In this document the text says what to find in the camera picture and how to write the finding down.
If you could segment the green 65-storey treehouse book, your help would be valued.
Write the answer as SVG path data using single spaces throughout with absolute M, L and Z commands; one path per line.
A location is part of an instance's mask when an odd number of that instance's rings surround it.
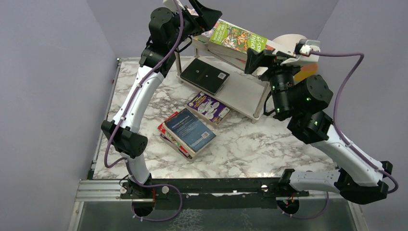
M 209 42 L 221 44 L 226 41 L 236 41 L 238 44 L 242 43 L 247 47 L 247 50 L 252 48 L 257 52 L 273 49 L 268 45 L 267 38 L 220 20 L 213 29 Z

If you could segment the blue orange sunset book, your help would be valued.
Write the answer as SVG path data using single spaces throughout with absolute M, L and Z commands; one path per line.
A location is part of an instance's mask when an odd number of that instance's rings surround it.
M 214 55 L 234 67 L 243 70 L 247 60 L 247 47 L 236 41 L 226 41 L 221 44 L 207 43 L 208 50 Z

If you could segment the white two-tier shelf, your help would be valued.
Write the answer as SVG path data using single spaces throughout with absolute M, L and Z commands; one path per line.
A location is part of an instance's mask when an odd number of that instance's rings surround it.
M 214 97 L 235 111 L 250 118 L 252 122 L 255 123 L 260 118 L 262 101 L 267 95 L 266 87 L 245 77 L 242 73 L 243 70 L 222 61 L 208 50 L 207 43 L 213 33 L 213 29 L 214 28 L 192 38 L 192 46 L 194 47 L 195 52 L 193 58 L 200 59 L 216 68 L 230 73 L 224 87 Z M 273 48 L 273 51 L 276 51 L 276 45 L 274 42 L 268 40 L 268 45 Z

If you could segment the dark green forest book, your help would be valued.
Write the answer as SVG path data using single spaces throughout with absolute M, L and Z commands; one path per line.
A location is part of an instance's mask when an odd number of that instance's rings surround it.
M 216 95 L 228 80 L 230 73 L 195 58 L 180 74 L 180 77 L 202 90 Z

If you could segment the purple cartoon book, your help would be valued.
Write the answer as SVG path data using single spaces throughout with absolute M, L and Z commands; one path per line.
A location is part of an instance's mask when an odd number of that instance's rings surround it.
M 186 104 L 186 108 L 214 128 L 219 128 L 231 112 L 224 103 L 202 91 Z

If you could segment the dark blue Nineteen Eighty-Four book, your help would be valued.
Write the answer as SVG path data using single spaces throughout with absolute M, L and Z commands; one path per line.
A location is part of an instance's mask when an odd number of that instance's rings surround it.
M 165 120 L 163 127 L 187 151 L 189 159 L 195 159 L 216 138 L 216 134 L 186 108 Z

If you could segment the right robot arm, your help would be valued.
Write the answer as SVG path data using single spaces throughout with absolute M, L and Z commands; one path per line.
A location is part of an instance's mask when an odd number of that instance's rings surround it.
M 247 51 L 245 73 L 259 67 L 267 70 L 262 81 L 270 83 L 274 103 L 274 118 L 288 119 L 288 130 L 300 141 L 322 151 L 338 169 L 328 172 L 284 171 L 279 186 L 286 193 L 323 191 L 341 195 L 344 199 L 366 205 L 383 200 L 393 192 L 385 178 L 392 174 L 392 164 L 377 161 L 353 144 L 337 127 L 334 119 L 324 112 L 333 92 L 320 75 L 311 75 L 294 82 L 301 66 L 286 64 L 289 56 L 271 50 Z

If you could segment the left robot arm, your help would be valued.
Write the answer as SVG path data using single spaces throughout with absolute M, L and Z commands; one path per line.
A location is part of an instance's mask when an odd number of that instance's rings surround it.
M 179 45 L 189 37 L 211 30 L 222 16 L 222 11 L 205 7 L 197 0 L 190 1 L 195 14 L 178 0 L 165 0 L 163 4 L 150 14 L 150 35 L 141 53 L 137 77 L 124 103 L 111 120 L 101 124 L 108 140 L 104 166 L 112 168 L 123 161 L 130 191 L 142 195 L 155 187 L 149 183 L 151 174 L 143 155 L 148 139 L 139 133 L 144 113 L 175 62 Z

